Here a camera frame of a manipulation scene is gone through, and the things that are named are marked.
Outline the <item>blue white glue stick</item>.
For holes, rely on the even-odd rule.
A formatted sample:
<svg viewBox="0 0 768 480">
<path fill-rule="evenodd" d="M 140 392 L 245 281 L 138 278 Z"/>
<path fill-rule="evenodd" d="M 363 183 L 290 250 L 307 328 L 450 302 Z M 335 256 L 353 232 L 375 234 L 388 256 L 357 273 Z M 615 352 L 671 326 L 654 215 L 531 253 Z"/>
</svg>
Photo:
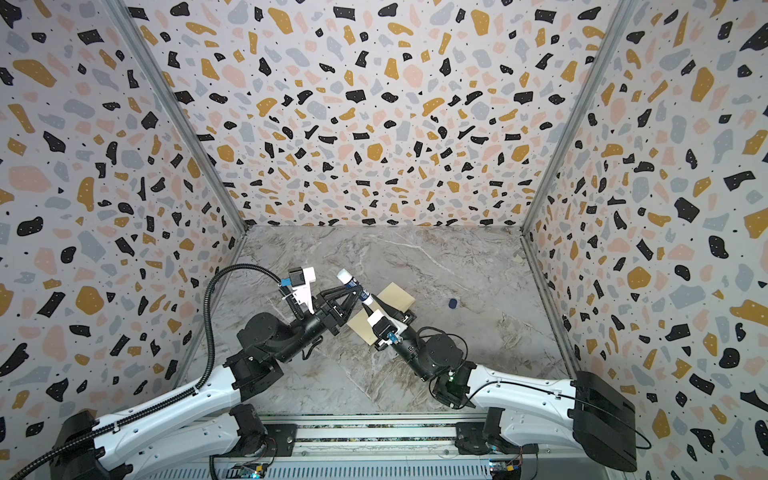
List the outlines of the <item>blue white glue stick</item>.
<svg viewBox="0 0 768 480">
<path fill-rule="evenodd" d="M 373 304 L 374 299 L 371 297 L 371 294 L 346 269 L 340 270 L 337 273 L 337 278 L 347 288 L 360 287 L 360 301 L 367 306 L 371 306 Z"/>
</svg>

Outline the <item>cream envelope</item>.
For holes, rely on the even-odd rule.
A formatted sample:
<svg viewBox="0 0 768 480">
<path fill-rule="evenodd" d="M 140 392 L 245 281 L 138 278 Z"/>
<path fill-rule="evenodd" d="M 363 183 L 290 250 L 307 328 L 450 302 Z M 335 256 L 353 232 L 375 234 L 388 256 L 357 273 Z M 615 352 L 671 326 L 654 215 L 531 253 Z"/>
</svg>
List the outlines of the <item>cream envelope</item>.
<svg viewBox="0 0 768 480">
<path fill-rule="evenodd" d="M 394 282 L 384 288 L 378 297 L 388 305 L 403 312 L 409 310 L 415 303 L 415 298 Z M 376 342 L 376 337 L 368 322 L 368 317 L 366 311 L 361 309 L 352 316 L 347 325 L 368 345 L 373 345 Z"/>
</svg>

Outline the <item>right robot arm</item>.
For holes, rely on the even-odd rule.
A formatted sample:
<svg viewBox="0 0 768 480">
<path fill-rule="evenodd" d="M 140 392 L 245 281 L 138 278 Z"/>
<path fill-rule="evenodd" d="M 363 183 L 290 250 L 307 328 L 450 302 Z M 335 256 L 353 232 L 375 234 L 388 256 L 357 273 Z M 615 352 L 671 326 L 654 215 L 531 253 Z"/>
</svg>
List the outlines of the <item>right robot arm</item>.
<svg viewBox="0 0 768 480">
<path fill-rule="evenodd" d="M 414 329 L 406 313 L 377 297 L 363 308 L 375 347 L 392 348 L 436 401 L 486 411 L 482 451 L 559 444 L 580 448 L 604 467 L 636 471 L 635 407 L 598 375 L 579 371 L 572 379 L 546 380 L 503 373 L 468 360 L 468 349 L 442 329 Z"/>
</svg>

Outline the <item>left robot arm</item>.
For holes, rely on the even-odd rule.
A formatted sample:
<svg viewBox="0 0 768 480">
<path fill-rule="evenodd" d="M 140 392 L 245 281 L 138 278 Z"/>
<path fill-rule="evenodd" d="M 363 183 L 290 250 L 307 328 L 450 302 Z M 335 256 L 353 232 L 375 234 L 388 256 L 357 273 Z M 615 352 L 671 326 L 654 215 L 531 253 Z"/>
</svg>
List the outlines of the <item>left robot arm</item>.
<svg viewBox="0 0 768 480">
<path fill-rule="evenodd" d="M 295 321 L 256 314 L 237 334 L 240 350 L 200 379 L 114 414 L 66 420 L 48 461 L 51 477 L 141 479 L 202 457 L 275 452 L 278 444 L 250 399 L 282 377 L 282 364 L 308 356 L 324 333 L 346 325 L 357 305 L 373 302 L 352 280 L 316 296 L 304 286 L 281 290 Z"/>
</svg>

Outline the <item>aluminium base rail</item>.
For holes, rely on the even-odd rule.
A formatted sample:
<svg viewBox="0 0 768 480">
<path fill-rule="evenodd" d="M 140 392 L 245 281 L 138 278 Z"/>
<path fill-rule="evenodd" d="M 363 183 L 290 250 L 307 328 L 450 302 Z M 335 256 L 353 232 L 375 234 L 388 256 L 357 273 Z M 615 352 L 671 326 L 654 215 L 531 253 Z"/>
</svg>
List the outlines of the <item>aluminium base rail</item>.
<svg viewBox="0 0 768 480">
<path fill-rule="evenodd" d="M 572 433 L 530 414 L 438 412 L 352 415 L 263 415 L 279 455 L 297 459 L 322 456 L 362 459 L 406 455 L 424 460 L 501 457 L 507 442 L 512 457 L 543 454 L 585 456 L 614 470 L 632 471 L 635 434 L 595 423 Z"/>
</svg>

